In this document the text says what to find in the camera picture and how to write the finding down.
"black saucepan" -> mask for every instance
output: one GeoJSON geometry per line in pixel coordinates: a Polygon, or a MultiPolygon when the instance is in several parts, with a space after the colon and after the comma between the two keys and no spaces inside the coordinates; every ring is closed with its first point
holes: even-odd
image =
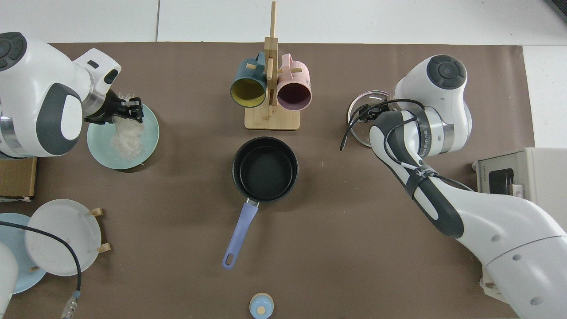
{"type": "Polygon", "coordinates": [[[295,154],[277,138],[257,137],[240,147],[232,163],[232,179],[248,199],[222,261],[224,268],[234,267],[259,203],[272,202],[287,195],[295,185],[298,170],[295,154]]]}

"white plate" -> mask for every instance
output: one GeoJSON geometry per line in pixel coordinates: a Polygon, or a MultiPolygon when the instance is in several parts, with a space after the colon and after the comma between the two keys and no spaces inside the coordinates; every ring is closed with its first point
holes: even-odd
{"type": "MultiPolygon", "coordinates": [[[[43,204],[33,213],[28,226],[41,229],[66,241],[75,251],[81,272],[98,256],[100,227],[89,210],[69,199],[43,204]]],[[[41,234],[26,232],[26,249],[39,267],[57,276],[77,274],[71,253],[63,244],[41,234]]]]}

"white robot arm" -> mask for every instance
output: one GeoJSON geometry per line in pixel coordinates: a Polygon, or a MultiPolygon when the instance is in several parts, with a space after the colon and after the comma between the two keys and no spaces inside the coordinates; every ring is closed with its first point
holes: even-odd
{"type": "Polygon", "coordinates": [[[77,143],[83,120],[141,121],[141,101],[109,90],[120,65],[97,49],[75,61],[19,32],[0,33],[0,158],[59,156],[77,143]]]}
{"type": "Polygon", "coordinates": [[[478,257],[520,318],[565,318],[567,234],[557,222],[527,200],[449,186],[423,161],[466,142],[466,81],[464,65],[450,56],[417,65],[392,97],[425,107],[397,102],[382,112],[370,129],[372,149],[433,225],[478,257]]]}

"brown table mat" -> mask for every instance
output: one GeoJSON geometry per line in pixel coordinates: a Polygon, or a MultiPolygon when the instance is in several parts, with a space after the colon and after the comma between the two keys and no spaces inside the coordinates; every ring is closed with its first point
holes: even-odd
{"type": "MultiPolygon", "coordinates": [[[[249,131],[229,96],[238,62],[261,43],[55,45],[72,60],[98,48],[122,65],[112,88],[140,96],[156,114],[155,153],[129,172],[90,155],[86,128],[67,155],[38,161],[31,215],[59,198],[103,207],[112,244],[83,273],[80,318],[251,318],[250,298],[269,293],[273,318],[503,318],[511,308],[484,295],[481,266],[438,232],[396,178],[353,138],[339,145],[348,105],[389,91],[434,54],[468,70],[472,135],[460,151],[426,159],[476,188],[470,163],[534,145],[521,47],[281,44],[311,73],[313,102],[295,132],[249,131]],[[257,136],[286,142],[299,178],[284,199],[260,205],[232,271],[221,261],[245,198],[233,185],[237,149],[257,136]]],[[[46,275],[15,295],[5,318],[55,318],[75,277],[46,275]]]]}

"dark green mug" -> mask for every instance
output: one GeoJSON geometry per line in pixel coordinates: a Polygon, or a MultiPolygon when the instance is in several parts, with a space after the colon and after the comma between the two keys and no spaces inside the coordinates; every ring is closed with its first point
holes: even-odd
{"type": "Polygon", "coordinates": [[[230,86],[230,97],[243,107],[256,107],[266,100],[268,81],[264,69],[266,58],[264,52],[256,58],[247,58],[240,62],[236,77],[230,86]]]}

